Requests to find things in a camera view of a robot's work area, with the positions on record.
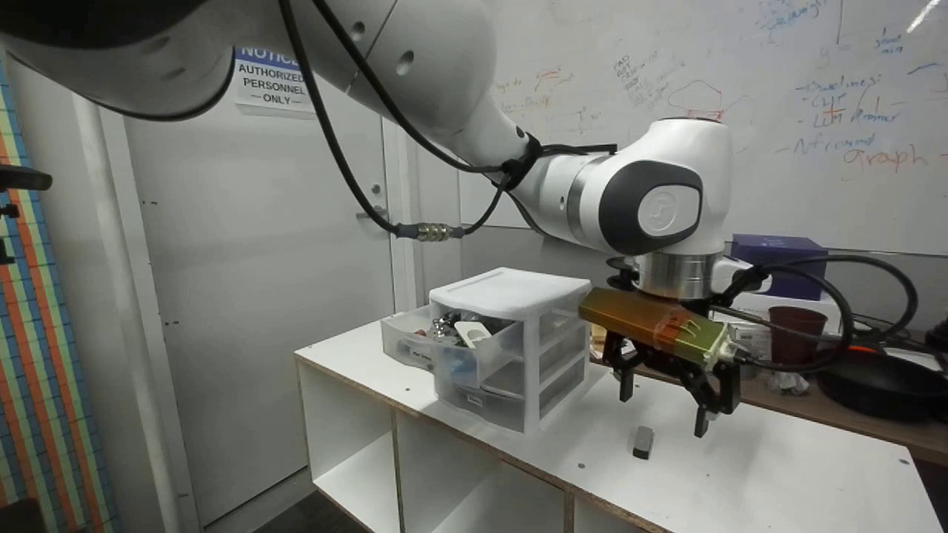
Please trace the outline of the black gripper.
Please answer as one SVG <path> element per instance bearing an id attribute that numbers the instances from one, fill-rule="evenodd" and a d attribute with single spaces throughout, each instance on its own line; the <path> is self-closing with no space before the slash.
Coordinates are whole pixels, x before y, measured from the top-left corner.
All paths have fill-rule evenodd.
<path id="1" fill-rule="evenodd" d="M 690 390 L 697 401 L 697 439 L 706 439 L 713 416 L 732 416 L 740 402 L 740 368 L 735 362 L 718 362 L 712 371 L 703 371 L 692 362 L 635 343 L 615 333 L 604 339 L 602 362 L 618 383 L 618 402 L 635 398 L 635 374 L 641 368 L 675 379 L 684 390 Z"/>

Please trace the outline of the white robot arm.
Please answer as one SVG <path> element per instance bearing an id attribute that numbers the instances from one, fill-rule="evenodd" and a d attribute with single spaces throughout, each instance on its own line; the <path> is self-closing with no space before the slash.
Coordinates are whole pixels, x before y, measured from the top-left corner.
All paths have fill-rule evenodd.
<path id="1" fill-rule="evenodd" d="M 210 111 L 250 48 L 288 54 L 421 146 L 490 179 L 544 238 L 645 263 L 700 266 L 679 290 L 645 279 L 598 290 L 581 315 L 672 374 L 703 420 L 738 407 L 738 365 L 645 328 L 712 303 L 730 202 L 730 130 L 664 119 L 624 146 L 544 146 L 494 102 L 494 26 L 482 0 L 0 0 L 0 41 L 85 102 L 149 122 Z"/>

